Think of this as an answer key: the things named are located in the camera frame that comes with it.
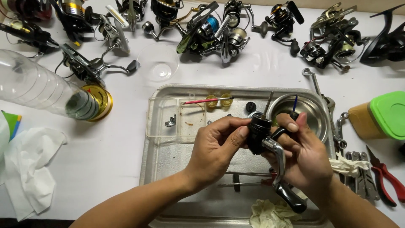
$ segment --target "metal bowl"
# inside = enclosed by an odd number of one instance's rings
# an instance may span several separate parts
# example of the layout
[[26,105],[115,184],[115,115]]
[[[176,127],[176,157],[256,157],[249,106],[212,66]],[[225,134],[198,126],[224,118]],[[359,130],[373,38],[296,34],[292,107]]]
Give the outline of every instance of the metal bowl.
[[[294,107],[295,94],[286,94],[277,98],[270,106],[268,116],[271,117],[273,125],[277,124],[276,116],[280,113],[290,114]],[[325,143],[328,138],[328,119],[322,107],[318,107],[313,101],[298,96],[295,108],[297,113],[306,112],[309,127],[316,136]]]

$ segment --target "blue screwdriver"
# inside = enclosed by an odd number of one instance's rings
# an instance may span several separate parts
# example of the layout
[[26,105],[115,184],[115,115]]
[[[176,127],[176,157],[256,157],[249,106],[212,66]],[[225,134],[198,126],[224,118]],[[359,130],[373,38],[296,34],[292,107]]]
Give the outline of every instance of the blue screwdriver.
[[[296,121],[298,118],[298,113],[295,112],[295,108],[297,106],[297,101],[298,101],[298,94],[295,95],[295,101],[294,101],[294,107],[292,108],[292,112],[290,113],[290,117]],[[277,128],[272,134],[271,134],[271,138],[273,138],[274,140],[277,140],[282,134],[288,134],[289,135],[289,131],[287,129],[285,129],[284,127],[279,127]]]

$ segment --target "human hand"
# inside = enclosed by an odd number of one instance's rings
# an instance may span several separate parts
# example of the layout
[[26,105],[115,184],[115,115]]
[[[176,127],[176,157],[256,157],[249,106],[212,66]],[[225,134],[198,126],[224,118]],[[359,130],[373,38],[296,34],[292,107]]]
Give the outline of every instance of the human hand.
[[226,116],[198,130],[190,161],[182,171],[191,191],[198,192],[225,174],[233,155],[246,147],[250,120]]
[[[307,114],[301,113],[294,121],[288,114],[276,117],[277,123],[293,132],[292,137],[283,134],[278,142],[286,154],[286,173],[284,179],[305,194],[313,189],[327,187],[332,180],[332,167],[326,154],[325,145],[318,139],[307,124]],[[262,153],[271,166],[278,169],[275,155]]]

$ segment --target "metal tray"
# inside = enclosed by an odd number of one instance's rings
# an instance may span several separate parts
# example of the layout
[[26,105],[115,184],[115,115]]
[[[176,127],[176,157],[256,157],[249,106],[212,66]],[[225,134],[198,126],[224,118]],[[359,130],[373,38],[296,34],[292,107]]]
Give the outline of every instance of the metal tray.
[[[302,88],[261,88],[261,87],[231,87],[209,85],[167,84],[158,88],[152,97],[179,99],[203,99],[209,94],[220,97],[230,93],[236,99],[229,108],[217,107],[205,111],[206,119],[215,121],[223,116],[232,114],[246,118],[245,105],[253,101],[257,110],[264,110],[271,91],[273,100],[287,93],[297,93],[301,97],[312,100],[327,112],[322,98],[308,89]],[[164,124],[167,119],[154,119],[158,124]],[[184,169],[190,159],[194,137],[145,137],[139,185],[170,176]],[[328,156],[335,158],[332,132],[329,130],[325,143]],[[250,151],[240,149],[233,157],[228,171],[237,172],[268,172],[270,168],[266,159],[253,155]],[[259,182],[260,177],[241,176],[241,182]],[[272,202],[282,200],[272,187],[251,186],[241,187],[241,192],[235,192],[232,187],[218,188],[217,184],[232,183],[232,175],[226,174],[216,184],[207,187],[197,194],[182,199],[161,213],[149,226],[153,228],[190,228],[190,227],[250,227],[249,218],[251,206],[257,199],[269,199]],[[293,222],[299,227],[333,227],[319,212],[318,208],[308,200],[308,209],[302,214],[302,220]]]

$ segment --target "pliers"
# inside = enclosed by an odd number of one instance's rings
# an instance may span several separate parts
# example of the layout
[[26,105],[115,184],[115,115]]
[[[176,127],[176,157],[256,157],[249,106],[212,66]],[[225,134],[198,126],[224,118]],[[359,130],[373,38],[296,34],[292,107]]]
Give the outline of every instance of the pliers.
[[390,195],[388,195],[387,191],[385,190],[384,183],[383,183],[383,177],[385,177],[394,186],[398,200],[401,203],[405,203],[404,185],[397,178],[395,178],[392,174],[390,174],[390,172],[388,172],[387,166],[384,163],[381,163],[379,161],[379,159],[374,156],[374,154],[371,152],[371,150],[368,146],[367,146],[367,150],[369,151],[369,155],[370,155],[370,163],[373,165],[371,167],[371,170],[375,174],[375,183],[377,186],[377,192],[380,195],[381,200],[388,206],[396,207],[396,203],[394,202],[394,200],[392,200]]

